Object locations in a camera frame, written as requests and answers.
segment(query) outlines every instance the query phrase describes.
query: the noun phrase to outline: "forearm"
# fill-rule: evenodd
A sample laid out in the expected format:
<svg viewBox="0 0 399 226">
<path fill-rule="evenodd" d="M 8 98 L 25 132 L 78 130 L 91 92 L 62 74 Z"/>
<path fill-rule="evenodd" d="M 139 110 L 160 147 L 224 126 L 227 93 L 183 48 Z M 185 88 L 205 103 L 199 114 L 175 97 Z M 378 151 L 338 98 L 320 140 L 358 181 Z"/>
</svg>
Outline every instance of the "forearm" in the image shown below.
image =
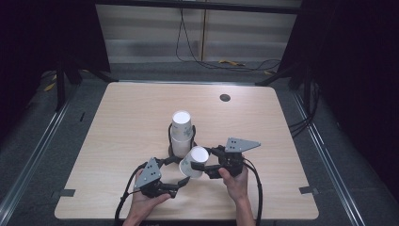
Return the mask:
<svg viewBox="0 0 399 226">
<path fill-rule="evenodd" d="M 134 216 L 134 214 L 129 213 L 126 220 L 123 221 L 123 226 L 139 226 L 142 219 L 138 216 Z"/>
<path fill-rule="evenodd" d="M 255 226 L 249 198 L 235 202 L 237 226 Z"/>
<path fill-rule="evenodd" d="M 124 222 L 123 222 L 123 226 L 139 226 L 141 221 L 137 221 L 133 218 L 127 218 Z"/>
</svg>

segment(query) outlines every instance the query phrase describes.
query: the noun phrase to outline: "paper cup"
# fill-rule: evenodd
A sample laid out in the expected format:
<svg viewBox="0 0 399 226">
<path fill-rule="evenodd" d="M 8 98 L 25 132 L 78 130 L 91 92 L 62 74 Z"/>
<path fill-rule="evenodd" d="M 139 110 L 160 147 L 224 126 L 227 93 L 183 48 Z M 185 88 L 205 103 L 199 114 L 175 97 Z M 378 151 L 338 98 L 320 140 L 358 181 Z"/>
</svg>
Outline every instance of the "paper cup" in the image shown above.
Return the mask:
<svg viewBox="0 0 399 226">
<path fill-rule="evenodd" d="M 186 111 L 177 111 L 173 114 L 171 136 L 178 141 L 186 141 L 193 136 L 191 116 Z"/>
<path fill-rule="evenodd" d="M 205 164 L 208 161 L 208 152 L 200 147 L 196 146 L 185 156 L 180 162 L 179 169 L 182 174 L 191 178 L 199 178 L 202 175 L 202 171 L 194 170 L 191 168 L 191 162 L 198 162 Z"/>
<path fill-rule="evenodd" d="M 191 138 L 186 141 L 179 141 L 172 138 L 173 153 L 180 158 L 184 158 L 190 152 L 191 147 Z"/>
</svg>

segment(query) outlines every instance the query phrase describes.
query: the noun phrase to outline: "metal rail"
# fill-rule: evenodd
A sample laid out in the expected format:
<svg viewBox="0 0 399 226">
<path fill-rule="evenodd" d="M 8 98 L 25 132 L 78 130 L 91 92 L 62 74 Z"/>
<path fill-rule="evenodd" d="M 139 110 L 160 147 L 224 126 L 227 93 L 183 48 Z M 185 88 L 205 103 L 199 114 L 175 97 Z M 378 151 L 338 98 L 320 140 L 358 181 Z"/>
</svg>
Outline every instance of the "metal rail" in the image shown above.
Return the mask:
<svg viewBox="0 0 399 226">
<path fill-rule="evenodd" d="M 299 108 L 300 114 L 302 118 L 307 119 L 307 113 L 303 106 L 303 100 L 298 93 L 294 93 L 296 105 Z M 349 219 L 354 226 L 365 226 L 366 224 L 361 217 L 359 209 L 352 198 L 349 190 L 347 189 L 345 183 L 343 182 L 343 178 L 335 167 L 334 161 L 329 155 L 328 149 L 322 140 L 320 133 L 317 131 L 314 123 L 309 124 L 309 133 L 311 134 L 311 138 L 313 139 L 314 144 L 316 145 L 317 151 L 320 154 L 320 157 L 326 167 L 329 178 L 334 184 L 335 190 L 337 191 L 338 196 L 340 197 L 341 203 L 343 204 L 343 208 L 346 211 L 346 214 L 349 216 Z"/>
<path fill-rule="evenodd" d="M 38 145 L 36 146 L 33 153 L 30 155 L 30 158 L 27 161 L 26 165 L 24 166 L 24 169 L 21 171 L 17 180 L 12 185 L 11 189 L 8 191 L 7 195 L 1 202 L 0 226 L 6 226 L 9 219 L 11 218 L 12 213 L 14 212 L 18 202 L 23 196 L 30 180 L 33 177 L 33 174 L 35 173 L 36 168 L 38 167 L 42 157 L 44 156 L 44 153 L 47 150 L 48 145 L 50 144 L 54 134 L 56 133 L 59 124 L 61 124 L 62 119 L 64 118 L 64 115 L 68 110 L 71 99 L 73 98 L 76 91 L 77 87 L 73 87 L 70 98 L 55 113 L 49 125 L 47 126 L 43 136 L 41 137 Z"/>
<path fill-rule="evenodd" d="M 229 4 L 215 2 L 197 2 L 197 1 L 171 1 L 171 0 L 65 0 L 67 3 L 79 4 L 98 4 L 110 6 L 132 6 L 132 7 L 152 7 L 152 8 L 192 8 L 192 9 L 210 9 L 224 11 L 247 11 L 247 12 L 265 12 L 277 14 L 306 14 L 313 15 L 317 10 L 304 8 L 275 7 L 262 5 Z"/>
</svg>

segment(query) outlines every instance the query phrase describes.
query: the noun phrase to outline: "tape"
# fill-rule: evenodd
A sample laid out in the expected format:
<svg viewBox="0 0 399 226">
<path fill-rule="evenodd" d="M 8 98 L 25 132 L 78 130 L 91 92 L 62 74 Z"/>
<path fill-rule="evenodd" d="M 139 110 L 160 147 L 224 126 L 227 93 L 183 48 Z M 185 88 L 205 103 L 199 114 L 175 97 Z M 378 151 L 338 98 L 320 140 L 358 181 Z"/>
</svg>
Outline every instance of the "tape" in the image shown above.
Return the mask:
<svg viewBox="0 0 399 226">
<path fill-rule="evenodd" d="M 51 198 L 59 199 L 60 197 L 73 197 L 75 189 L 62 189 L 60 191 L 53 192 Z"/>
<path fill-rule="evenodd" d="M 311 186 L 303 186 L 299 188 L 299 191 L 302 195 L 311 193 L 313 196 L 318 195 L 320 192 L 316 187 Z"/>
</svg>

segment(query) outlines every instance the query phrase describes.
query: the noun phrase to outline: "black clamp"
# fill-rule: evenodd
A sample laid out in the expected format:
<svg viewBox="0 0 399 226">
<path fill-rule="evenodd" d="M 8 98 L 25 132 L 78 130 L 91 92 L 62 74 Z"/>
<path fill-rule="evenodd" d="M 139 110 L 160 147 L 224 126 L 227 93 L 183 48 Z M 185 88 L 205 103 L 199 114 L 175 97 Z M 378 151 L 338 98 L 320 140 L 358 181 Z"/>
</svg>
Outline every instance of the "black clamp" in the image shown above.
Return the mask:
<svg viewBox="0 0 399 226">
<path fill-rule="evenodd" d="M 164 184 L 161 182 L 160 168 L 163 165 L 176 162 L 176 158 L 176 156 L 166 159 L 152 157 L 138 177 L 134 189 L 140 189 L 141 193 L 149 198 L 158 197 L 162 194 L 169 194 L 171 198 L 175 198 L 179 188 L 186 186 L 190 177 L 182 179 L 177 185 Z"/>
<path fill-rule="evenodd" d="M 221 178 L 219 169 L 225 168 L 231 176 L 235 177 L 243 171 L 244 157 L 242 152 L 259 147 L 260 142 L 230 137 L 226 146 L 217 148 L 205 148 L 218 158 L 219 165 L 205 166 L 202 163 L 191 162 L 193 170 L 205 172 L 210 179 Z"/>
</svg>

